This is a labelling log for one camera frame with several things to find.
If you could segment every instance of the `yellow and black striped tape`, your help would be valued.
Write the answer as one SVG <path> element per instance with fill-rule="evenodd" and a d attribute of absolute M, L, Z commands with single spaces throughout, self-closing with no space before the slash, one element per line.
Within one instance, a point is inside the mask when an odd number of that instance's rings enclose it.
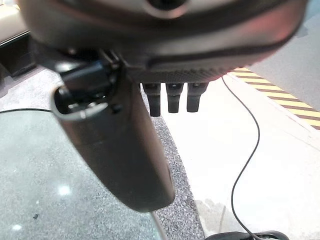
<path fill-rule="evenodd" d="M 320 112 L 308 104 L 300 101 L 295 96 L 287 93 L 280 87 L 272 84 L 247 68 L 236 68 L 231 71 L 231 74 L 243 80 L 258 91 L 264 93 L 277 104 L 286 108 L 297 117 L 305 120 L 315 129 L 320 130 Z"/>

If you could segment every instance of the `black wire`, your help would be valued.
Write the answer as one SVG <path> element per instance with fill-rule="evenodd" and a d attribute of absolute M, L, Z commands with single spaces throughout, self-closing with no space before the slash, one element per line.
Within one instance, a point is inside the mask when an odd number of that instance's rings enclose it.
<path fill-rule="evenodd" d="M 225 79 L 224 77 L 222 76 L 222 81 L 224 83 L 224 85 L 226 86 L 226 88 L 230 91 L 230 93 L 242 104 L 242 106 L 244 106 L 244 108 L 248 111 L 248 113 L 251 115 L 251 117 L 253 118 L 254 122 L 255 122 L 255 125 L 256 125 L 256 129 L 257 129 L 257 132 L 258 132 L 258 137 L 257 137 L 257 140 L 256 140 L 256 144 L 255 144 L 255 147 L 250 155 L 250 157 L 248 158 L 248 160 L 246 161 L 244 167 L 242 168 L 241 172 L 239 173 L 238 177 L 236 178 L 234 184 L 233 184 L 233 187 L 232 187 L 232 191 L 231 191 L 231 209 L 232 209 L 232 213 L 235 217 L 235 219 L 237 220 L 237 222 L 241 225 L 241 227 L 243 227 L 244 230 L 246 230 L 246 232 L 248 234 L 250 234 L 250 236 L 256 240 L 262 240 L 262 238 L 258 237 L 257 235 L 255 235 L 254 233 L 252 233 L 243 223 L 242 221 L 239 219 L 239 217 L 237 216 L 236 214 L 236 211 L 235 211 L 235 207 L 234 207 L 234 193 L 235 193 L 235 188 L 237 186 L 237 183 L 239 181 L 239 179 L 241 178 L 242 174 L 244 173 L 247 165 L 249 164 L 251 158 L 253 157 L 253 155 L 255 154 L 257 148 L 258 148 L 258 145 L 259 145 L 259 142 L 260 142 L 260 127 L 259 127 L 259 124 L 257 122 L 257 119 L 256 117 L 253 115 L 253 113 L 250 111 L 250 109 L 244 104 L 243 101 L 240 100 L 240 98 L 235 95 L 235 93 L 229 88 L 229 86 L 226 84 L 225 82 Z"/>
<path fill-rule="evenodd" d="M 39 111 L 39 112 L 51 113 L 50 110 L 42 109 L 42 108 L 16 108 L 16 109 L 0 111 L 0 114 L 11 113 L 11 112 L 19 112 L 19 111 Z"/>

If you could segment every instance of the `gray carpet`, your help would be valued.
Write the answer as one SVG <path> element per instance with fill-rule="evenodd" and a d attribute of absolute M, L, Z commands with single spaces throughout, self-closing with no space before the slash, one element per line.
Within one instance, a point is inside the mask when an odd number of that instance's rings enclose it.
<path fill-rule="evenodd" d="M 0 110 L 48 109 L 48 96 L 54 87 L 61 84 L 61 80 L 56 73 L 38 68 L 14 81 L 8 78 L 5 84 L 6 89 L 2 94 L 6 91 L 8 93 L 0 98 Z M 163 143 L 176 188 L 173 204 L 158 210 L 156 214 L 170 240 L 203 240 L 204 233 L 196 204 L 176 145 L 165 121 L 161 117 L 153 118 L 152 121 Z"/>

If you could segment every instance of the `glass table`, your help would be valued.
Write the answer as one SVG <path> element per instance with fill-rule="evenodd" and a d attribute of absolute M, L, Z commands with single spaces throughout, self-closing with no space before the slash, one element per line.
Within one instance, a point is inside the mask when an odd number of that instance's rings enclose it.
<path fill-rule="evenodd" d="M 0 239 L 163 240 L 119 202 L 47 111 L 0 113 Z"/>

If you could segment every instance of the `white floor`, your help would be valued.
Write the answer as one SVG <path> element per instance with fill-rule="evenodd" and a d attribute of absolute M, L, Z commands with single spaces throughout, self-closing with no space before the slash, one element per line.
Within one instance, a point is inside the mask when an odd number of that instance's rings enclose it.
<path fill-rule="evenodd" d="M 257 152 L 234 194 L 239 218 L 252 231 L 278 230 L 291 240 L 320 239 L 320 135 L 240 80 L 225 77 L 256 116 Z M 185 166 L 206 235 L 241 231 L 231 212 L 233 183 L 251 154 L 256 126 L 219 79 L 202 96 L 198 113 L 164 117 Z"/>

